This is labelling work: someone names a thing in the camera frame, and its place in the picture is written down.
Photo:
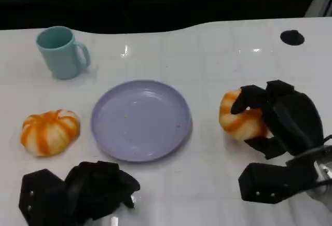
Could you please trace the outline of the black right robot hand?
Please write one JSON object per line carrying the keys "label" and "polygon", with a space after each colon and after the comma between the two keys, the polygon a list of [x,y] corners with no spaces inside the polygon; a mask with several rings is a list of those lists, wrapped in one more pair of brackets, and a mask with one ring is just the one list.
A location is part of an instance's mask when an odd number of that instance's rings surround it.
{"label": "black right robot hand", "polygon": [[324,145],[322,121],[316,106],[306,94],[288,83],[268,81],[265,89],[242,86],[230,112],[236,115],[247,108],[261,110],[261,118],[273,135],[245,140],[266,159],[286,152],[297,156]]}

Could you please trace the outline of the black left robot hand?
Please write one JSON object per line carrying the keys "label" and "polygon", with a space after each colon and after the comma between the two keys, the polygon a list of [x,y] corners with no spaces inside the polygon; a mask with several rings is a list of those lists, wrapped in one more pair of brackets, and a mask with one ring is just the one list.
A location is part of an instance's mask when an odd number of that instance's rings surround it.
{"label": "black left robot hand", "polygon": [[81,162],[70,170],[64,184],[64,211],[80,224],[108,216],[121,204],[134,208],[131,195],[141,188],[117,163],[104,161]]}

